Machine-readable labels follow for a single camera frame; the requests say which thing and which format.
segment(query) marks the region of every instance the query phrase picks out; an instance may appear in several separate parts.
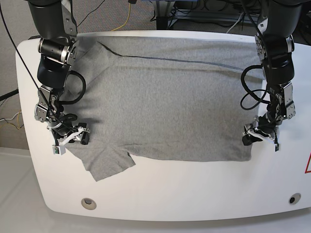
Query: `red warning sticker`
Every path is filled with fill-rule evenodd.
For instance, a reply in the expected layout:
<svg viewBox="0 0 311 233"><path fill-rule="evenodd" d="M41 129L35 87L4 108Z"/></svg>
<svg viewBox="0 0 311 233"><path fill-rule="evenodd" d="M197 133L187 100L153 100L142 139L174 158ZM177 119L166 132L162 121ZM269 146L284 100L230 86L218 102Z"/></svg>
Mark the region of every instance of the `red warning sticker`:
<svg viewBox="0 0 311 233"><path fill-rule="evenodd" d="M309 160L308 160L308 164L307 164L305 173L310 173L310 172L311 172L311 163L310 163L310 160L311 160L311 154L310 154L310 157L309 157Z"/></svg>

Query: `round hole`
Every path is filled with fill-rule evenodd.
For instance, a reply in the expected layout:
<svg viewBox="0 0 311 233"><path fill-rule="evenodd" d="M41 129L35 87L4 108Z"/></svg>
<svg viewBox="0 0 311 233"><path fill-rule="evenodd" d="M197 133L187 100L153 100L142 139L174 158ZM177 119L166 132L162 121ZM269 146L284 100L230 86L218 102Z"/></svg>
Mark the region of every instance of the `round hole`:
<svg viewBox="0 0 311 233"><path fill-rule="evenodd" d="M301 199L301 194L300 193L295 193L294 195L292 195L289 199L289 204L291 205L295 205L299 202L299 200Z"/></svg>
<svg viewBox="0 0 311 233"><path fill-rule="evenodd" d="M86 208L87 210L95 210L96 208L96 203L95 201L93 201L90 198L83 198L81 200L81 204L84 208Z"/></svg>

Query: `grey fabric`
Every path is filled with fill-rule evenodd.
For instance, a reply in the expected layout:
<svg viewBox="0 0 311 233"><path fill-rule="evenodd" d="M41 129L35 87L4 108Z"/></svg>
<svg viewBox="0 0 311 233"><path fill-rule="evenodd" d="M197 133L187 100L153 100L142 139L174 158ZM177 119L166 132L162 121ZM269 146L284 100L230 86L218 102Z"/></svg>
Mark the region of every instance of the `grey fabric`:
<svg viewBox="0 0 311 233"><path fill-rule="evenodd" d="M122 55L214 65L119 57L102 44ZM257 108L240 108L245 94L240 76L247 66L259 64L255 44L97 37L81 39L80 48L73 70L85 77L86 93L65 110L88 123L90 143L69 144L67 149L95 180L133 166L128 153L160 160L250 160L242 130ZM261 70L249 72L250 89L260 89L262 79ZM70 76L63 99L74 98L79 90L81 83ZM245 101L246 106L253 103Z"/></svg>

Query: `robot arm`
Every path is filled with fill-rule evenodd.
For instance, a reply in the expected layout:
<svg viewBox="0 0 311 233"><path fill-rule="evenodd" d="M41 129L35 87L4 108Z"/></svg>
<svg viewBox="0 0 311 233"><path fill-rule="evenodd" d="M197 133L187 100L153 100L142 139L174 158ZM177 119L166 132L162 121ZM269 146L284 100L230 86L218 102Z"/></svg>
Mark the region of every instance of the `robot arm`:
<svg viewBox="0 0 311 233"><path fill-rule="evenodd" d="M64 138L65 142L80 141L87 144L89 133L84 123L72 126L71 122L76 120L77 116L63 115L64 108L59 101L76 56L77 26L72 15L72 0L27 1L36 28L42 37L39 44L41 62L38 69L38 80L42 83L40 89L53 111L49 111L40 97L35 111L36 119L48 123L56 139L54 150L61 153L63 149L58 145L59 138ZM246 146L267 139L273 141L278 150L278 126L284 119L295 116L291 83L294 77L292 33L300 17L301 3L307 1L309 0L261 1L262 13L258 20L260 33L256 37L256 44L270 101L264 116L256 116L251 124L244 126L242 140ZM57 121L55 116L65 124Z"/></svg>

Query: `white curved table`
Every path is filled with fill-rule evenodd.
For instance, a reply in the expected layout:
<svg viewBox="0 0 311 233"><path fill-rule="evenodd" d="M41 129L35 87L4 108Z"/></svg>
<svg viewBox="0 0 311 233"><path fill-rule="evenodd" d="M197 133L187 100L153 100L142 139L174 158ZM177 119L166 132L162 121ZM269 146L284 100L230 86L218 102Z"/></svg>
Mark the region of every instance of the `white curved table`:
<svg viewBox="0 0 311 233"><path fill-rule="evenodd" d="M254 42L249 36L185 31L123 31L79 36L98 35ZM18 46L35 78L40 62L37 45L38 39L34 39ZM37 90L16 56L25 131L46 205L68 214L148 221L239 218L310 207L311 173L306 172L306 166L311 152L311 47L300 44L295 47L293 86L297 114L280 128L281 151L274 152L274 146L269 143L256 143L249 162L160 161L132 156L134 167L99 182L94 181L82 161L70 152L53 155L47 124L34 119ZM259 114L264 112L261 105ZM290 205L289 198L295 193L301 193L301 200ZM82 207L83 198L96 201L97 208L90 211Z"/></svg>

